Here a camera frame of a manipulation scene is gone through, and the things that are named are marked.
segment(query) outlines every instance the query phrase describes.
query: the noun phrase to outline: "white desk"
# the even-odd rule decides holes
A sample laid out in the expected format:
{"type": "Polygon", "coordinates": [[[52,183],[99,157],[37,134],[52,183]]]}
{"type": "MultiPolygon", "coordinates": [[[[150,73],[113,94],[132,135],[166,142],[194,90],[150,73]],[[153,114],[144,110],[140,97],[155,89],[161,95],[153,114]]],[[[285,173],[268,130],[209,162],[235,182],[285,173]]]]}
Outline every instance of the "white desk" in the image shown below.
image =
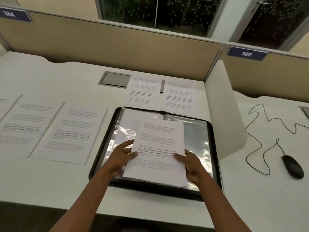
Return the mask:
{"type": "MultiPolygon", "coordinates": [[[[71,104],[92,103],[109,109],[85,165],[40,160],[31,156],[0,155],[0,201],[63,209],[71,207],[88,183],[90,168],[115,108],[124,105],[125,89],[98,85],[104,71],[143,74],[75,62],[54,64],[39,56],[13,52],[0,57],[1,93],[39,96],[71,104]]],[[[247,115],[250,106],[261,101],[269,105],[309,106],[269,97],[252,99],[236,92],[235,96],[237,101],[245,104],[240,107],[245,124],[255,117],[247,115]]],[[[198,84],[198,102],[199,116],[209,119],[203,82],[198,84]]],[[[265,177],[258,174],[244,159],[257,146],[256,141],[248,138],[243,150],[220,162],[227,198],[253,231],[307,231],[309,178],[305,176],[301,181],[291,179],[278,150],[270,151],[267,157],[272,175],[265,177]]],[[[305,173],[309,173],[309,155],[303,152],[291,155],[299,160],[305,173]]],[[[263,167],[258,158],[253,159],[253,163],[263,167]]],[[[98,213],[213,228],[202,202],[115,187],[107,189],[98,213]]]]}

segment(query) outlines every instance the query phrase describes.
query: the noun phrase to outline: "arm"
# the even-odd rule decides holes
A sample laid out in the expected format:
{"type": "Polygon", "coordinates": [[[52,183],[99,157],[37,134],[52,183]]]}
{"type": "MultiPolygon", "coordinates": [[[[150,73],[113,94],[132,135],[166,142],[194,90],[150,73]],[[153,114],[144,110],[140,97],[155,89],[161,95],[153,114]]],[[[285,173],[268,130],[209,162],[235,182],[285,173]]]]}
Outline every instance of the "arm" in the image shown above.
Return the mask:
{"type": "Polygon", "coordinates": [[[126,141],[114,149],[106,163],[90,180],[73,206],[52,227],[50,232],[89,231],[110,180],[120,174],[122,167],[129,160],[137,156],[137,152],[130,153],[131,148],[125,148],[133,144],[133,141],[126,141]]]}
{"type": "Polygon", "coordinates": [[[251,232],[227,201],[220,187],[202,166],[199,158],[185,150],[186,156],[174,154],[185,164],[187,178],[197,185],[216,232],[251,232]]]}

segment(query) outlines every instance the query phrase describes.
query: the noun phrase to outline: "black mouse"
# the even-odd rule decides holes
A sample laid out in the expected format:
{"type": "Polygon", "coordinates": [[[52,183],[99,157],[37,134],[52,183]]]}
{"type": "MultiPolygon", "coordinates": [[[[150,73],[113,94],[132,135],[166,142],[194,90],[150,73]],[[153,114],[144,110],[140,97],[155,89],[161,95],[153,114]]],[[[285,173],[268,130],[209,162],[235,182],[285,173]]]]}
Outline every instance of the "black mouse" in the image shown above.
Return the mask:
{"type": "Polygon", "coordinates": [[[292,156],[282,156],[282,160],[288,173],[296,179],[302,179],[304,177],[304,171],[302,167],[297,163],[297,161],[292,156]]]}

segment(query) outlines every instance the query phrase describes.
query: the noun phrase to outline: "blue label plate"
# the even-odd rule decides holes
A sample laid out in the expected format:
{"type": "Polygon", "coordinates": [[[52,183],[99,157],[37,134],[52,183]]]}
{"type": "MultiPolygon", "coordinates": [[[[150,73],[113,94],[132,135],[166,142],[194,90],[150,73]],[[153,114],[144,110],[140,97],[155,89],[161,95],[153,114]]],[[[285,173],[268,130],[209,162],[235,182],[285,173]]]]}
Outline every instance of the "blue label plate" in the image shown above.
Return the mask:
{"type": "Polygon", "coordinates": [[[32,22],[27,11],[17,10],[17,9],[2,7],[2,6],[0,6],[0,17],[32,22]]]}
{"type": "Polygon", "coordinates": [[[262,61],[268,52],[231,46],[226,55],[262,61]]]}

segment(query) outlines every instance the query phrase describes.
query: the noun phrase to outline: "desk surface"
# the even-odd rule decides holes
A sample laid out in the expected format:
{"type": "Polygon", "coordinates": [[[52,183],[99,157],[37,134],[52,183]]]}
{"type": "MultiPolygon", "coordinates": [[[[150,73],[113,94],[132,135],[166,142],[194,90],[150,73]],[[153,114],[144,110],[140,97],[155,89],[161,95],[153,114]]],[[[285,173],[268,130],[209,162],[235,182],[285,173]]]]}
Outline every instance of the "desk surface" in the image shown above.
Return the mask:
{"type": "MultiPolygon", "coordinates": [[[[125,89],[98,85],[104,71],[144,74],[76,62],[54,64],[39,56],[13,52],[0,57],[1,93],[23,94],[29,98],[41,97],[75,105],[100,105],[108,109],[85,165],[41,160],[31,156],[0,155],[0,201],[63,209],[71,207],[88,183],[90,168],[115,108],[124,105],[125,89]]],[[[199,82],[197,88],[198,115],[209,120],[203,82],[199,82]]],[[[284,109],[297,109],[298,105],[309,106],[270,97],[253,99],[237,92],[235,96],[245,125],[255,117],[254,114],[248,115],[248,111],[261,102],[269,106],[280,105],[284,109]]],[[[309,155],[303,152],[309,149],[305,138],[309,136],[308,132],[299,129],[293,137],[295,139],[297,136],[299,140],[297,147],[288,141],[284,144],[284,148],[293,150],[290,155],[301,163],[305,173],[309,173],[309,155]]],[[[253,231],[307,231],[309,178],[305,176],[301,181],[290,178],[277,149],[270,151],[267,157],[272,175],[265,177],[258,174],[244,159],[257,147],[258,143],[248,138],[244,149],[220,162],[225,195],[253,231]]],[[[252,161],[256,167],[263,169],[261,154],[256,153],[252,161]]],[[[115,187],[108,187],[97,212],[213,228],[202,202],[115,187]]]]}

